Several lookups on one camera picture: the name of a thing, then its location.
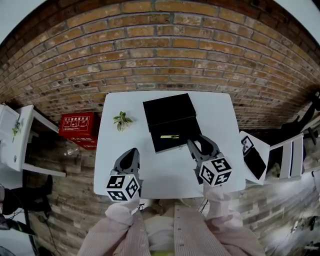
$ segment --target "green leaves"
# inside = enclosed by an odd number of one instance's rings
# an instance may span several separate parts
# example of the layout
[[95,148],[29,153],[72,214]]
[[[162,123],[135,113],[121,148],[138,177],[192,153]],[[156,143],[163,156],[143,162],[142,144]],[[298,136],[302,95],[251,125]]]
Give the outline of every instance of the green leaves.
[[122,132],[126,127],[129,127],[134,121],[131,118],[126,117],[126,112],[120,111],[118,116],[113,118],[113,124],[116,125],[116,129]]

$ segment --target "white table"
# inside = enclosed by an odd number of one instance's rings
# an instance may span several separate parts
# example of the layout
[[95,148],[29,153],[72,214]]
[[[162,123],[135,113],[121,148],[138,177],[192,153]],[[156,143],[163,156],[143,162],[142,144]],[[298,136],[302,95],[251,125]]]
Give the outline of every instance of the white table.
[[34,110],[33,105],[28,105],[21,107],[16,110],[20,114],[19,116],[19,131],[15,136],[13,142],[11,139],[2,140],[0,143],[0,164],[1,168],[7,168],[15,171],[28,170],[32,172],[37,172],[41,174],[54,175],[65,177],[66,173],[61,171],[54,171],[49,169],[44,169],[36,167],[34,165],[25,163],[26,150],[29,141],[29,136],[32,134],[31,125],[34,119],[55,131],[59,132],[59,128],[52,122],[48,121],[37,111]]
[[[144,180],[141,197],[146,199],[195,198],[203,196],[187,145],[156,154],[149,133],[143,102],[188,93],[203,135],[217,143],[234,168],[225,192],[246,186],[244,158],[238,123],[231,98],[225,93],[200,91],[134,91],[106,96],[103,106],[94,168],[94,192],[107,195],[107,176],[115,161],[125,151],[137,148],[140,153],[140,179]],[[134,121],[118,132],[113,117],[120,111]]]
[[249,137],[249,139],[252,141],[256,151],[258,151],[260,157],[262,158],[264,164],[265,164],[265,169],[263,174],[261,175],[260,179],[257,179],[254,174],[249,170],[247,167],[246,163],[244,163],[244,168],[246,170],[245,172],[245,179],[248,181],[251,181],[253,183],[263,185],[266,179],[266,173],[267,173],[267,168],[268,168],[268,161],[269,161],[269,153],[270,153],[270,145],[263,142],[262,140],[253,137],[252,135],[246,133],[245,131],[240,131],[240,138],[241,140],[244,139],[246,136]]

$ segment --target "white panel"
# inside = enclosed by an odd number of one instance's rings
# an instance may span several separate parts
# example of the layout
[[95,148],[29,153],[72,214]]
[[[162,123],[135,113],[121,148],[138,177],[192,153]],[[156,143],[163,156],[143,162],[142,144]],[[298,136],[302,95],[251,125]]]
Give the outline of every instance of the white panel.
[[288,179],[290,177],[291,158],[292,142],[283,146],[280,179]]
[[303,138],[300,137],[293,141],[293,159],[291,177],[299,177],[302,173],[303,153],[304,153]]
[[29,13],[45,0],[0,0],[0,43]]
[[275,2],[291,13],[320,44],[320,11],[312,0],[275,0]]

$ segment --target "striped shirt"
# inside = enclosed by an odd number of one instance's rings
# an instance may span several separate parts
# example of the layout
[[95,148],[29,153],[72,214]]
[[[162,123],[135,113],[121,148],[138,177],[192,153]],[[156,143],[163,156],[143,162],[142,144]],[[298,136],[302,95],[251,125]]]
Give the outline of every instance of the striped shirt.
[[[176,256],[265,256],[251,230],[243,227],[240,214],[229,211],[229,197],[221,187],[204,185],[210,207],[206,218],[183,205],[174,209]],[[151,256],[144,220],[136,195],[129,202],[112,204],[87,234],[78,256]]]

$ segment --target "box lid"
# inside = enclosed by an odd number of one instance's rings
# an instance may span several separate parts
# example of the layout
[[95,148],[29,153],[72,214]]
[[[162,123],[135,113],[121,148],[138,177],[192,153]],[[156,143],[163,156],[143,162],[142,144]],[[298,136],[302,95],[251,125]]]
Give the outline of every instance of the box lid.
[[145,101],[143,107],[149,129],[151,126],[196,116],[187,93]]

